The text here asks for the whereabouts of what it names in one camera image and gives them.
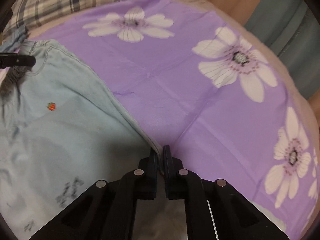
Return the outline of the purple floral bed sheet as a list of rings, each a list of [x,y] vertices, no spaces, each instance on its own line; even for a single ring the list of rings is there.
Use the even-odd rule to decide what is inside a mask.
[[[159,144],[202,178],[225,178],[299,239],[316,207],[311,129],[267,59],[217,13],[126,0],[41,35],[88,64]]]

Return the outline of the small blue denim cloth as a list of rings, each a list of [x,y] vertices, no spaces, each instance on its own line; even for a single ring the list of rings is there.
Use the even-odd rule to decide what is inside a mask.
[[[15,53],[28,37],[26,25],[18,27],[0,46],[0,53]]]

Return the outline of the teal curtain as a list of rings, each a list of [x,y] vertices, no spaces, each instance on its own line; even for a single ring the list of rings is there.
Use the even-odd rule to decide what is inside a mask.
[[[319,23],[303,0],[261,0],[245,24],[279,57],[304,98],[319,89]]]

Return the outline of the grey quilted blanket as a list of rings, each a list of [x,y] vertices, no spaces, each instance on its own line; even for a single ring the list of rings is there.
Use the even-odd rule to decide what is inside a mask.
[[[261,43],[258,38],[256,38],[252,33],[247,31],[240,23],[236,22],[231,16],[228,16],[225,12],[218,9],[213,3],[207,0],[176,0],[182,2],[186,5],[196,7],[203,11],[214,10],[217,14],[222,17],[227,23],[231,24],[236,30],[247,38],[254,46],[256,46],[268,60],[271,60],[272,66],[275,67],[276,72],[280,75],[281,79],[284,81],[289,93],[295,100],[295,104],[298,106],[302,113],[302,117],[311,119],[312,117],[319,118],[319,96],[314,96],[311,100],[304,99],[298,89],[295,87],[292,78],[289,75],[287,68],[281,63],[280,59],[267,48],[263,43]]]

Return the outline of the light blue strawberry pants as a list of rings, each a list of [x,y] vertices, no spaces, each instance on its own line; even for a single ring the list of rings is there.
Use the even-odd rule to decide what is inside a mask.
[[[1,75],[1,215],[29,239],[100,179],[132,171],[155,147],[82,60],[54,40],[7,42],[35,57]]]

